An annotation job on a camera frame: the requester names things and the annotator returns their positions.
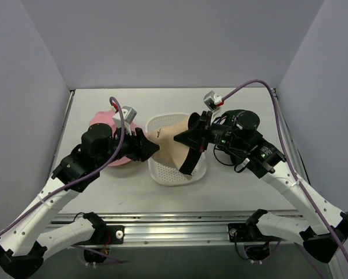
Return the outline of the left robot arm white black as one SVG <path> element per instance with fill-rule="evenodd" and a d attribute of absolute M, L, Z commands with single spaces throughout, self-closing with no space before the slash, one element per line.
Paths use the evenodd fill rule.
<path fill-rule="evenodd" d="M 141 128 L 128 133 L 122 128 L 113 131 L 102 123 L 90 126 L 28 208 L 0 232 L 3 271 L 12 278 L 29 278 L 47 258 L 63 249 L 81 242 L 98 244 L 106 240 L 106 223 L 94 212 L 55 230 L 44 230 L 70 201 L 99 178 L 110 162 L 122 157 L 144 162 L 158 150 L 159 146 L 149 141 Z"/>

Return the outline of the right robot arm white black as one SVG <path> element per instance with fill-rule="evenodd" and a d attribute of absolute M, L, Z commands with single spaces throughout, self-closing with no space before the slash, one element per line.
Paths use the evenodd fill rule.
<path fill-rule="evenodd" d="M 339 246 L 348 239 L 348 212 L 330 204 L 298 174 L 289 168 L 286 156 L 257 130 L 260 119 L 249 110 L 224 113 L 223 123 L 214 123 L 210 111 L 193 113 L 188 126 L 174 141 L 189 147 L 189 157 L 213 144 L 230 155 L 237 173 L 250 170 L 257 178 L 276 189 L 303 219 L 290 219 L 259 209 L 241 231 L 247 241 L 267 237 L 295 242 L 314 259 L 329 263 Z"/>

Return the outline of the black cap green brim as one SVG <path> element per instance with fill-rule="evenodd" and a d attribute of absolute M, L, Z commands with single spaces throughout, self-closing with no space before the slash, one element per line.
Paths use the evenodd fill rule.
<path fill-rule="evenodd" d="M 223 113 L 218 120 L 215 121 L 215 123 L 229 126 L 233 129 L 245 130 L 246 124 L 244 124 L 242 121 L 242 117 L 245 113 L 246 110 L 243 109 L 228 110 Z"/>

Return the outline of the beige cloth hat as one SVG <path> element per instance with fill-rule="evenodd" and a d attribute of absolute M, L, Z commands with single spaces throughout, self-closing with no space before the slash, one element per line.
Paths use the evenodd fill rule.
<path fill-rule="evenodd" d="M 182 119 L 179 123 L 160 128 L 158 130 L 147 133 L 147 138 L 157 144 L 160 149 L 151 158 L 170 168 L 179 171 L 189 155 L 189 148 L 183 144 L 174 141 L 174 136 L 183 132 L 188 128 L 189 115 Z M 188 180 L 192 178 L 192 174 L 183 174 Z"/>

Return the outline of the white perforated tray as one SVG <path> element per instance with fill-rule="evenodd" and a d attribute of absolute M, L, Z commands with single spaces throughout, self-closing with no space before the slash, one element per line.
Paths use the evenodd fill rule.
<path fill-rule="evenodd" d="M 152 132 L 160 128 L 172 126 L 179 123 L 182 119 L 187 116 L 186 113 L 170 113 L 166 115 L 157 115 L 152 117 L 146 124 L 146 132 Z M 200 180 L 207 170 L 206 157 L 203 153 L 192 172 L 192 178 L 188 180 L 178 170 L 164 166 L 152 158 L 148 160 L 148 168 L 151 178 L 163 186 L 180 186 L 185 184 L 194 183 Z"/>

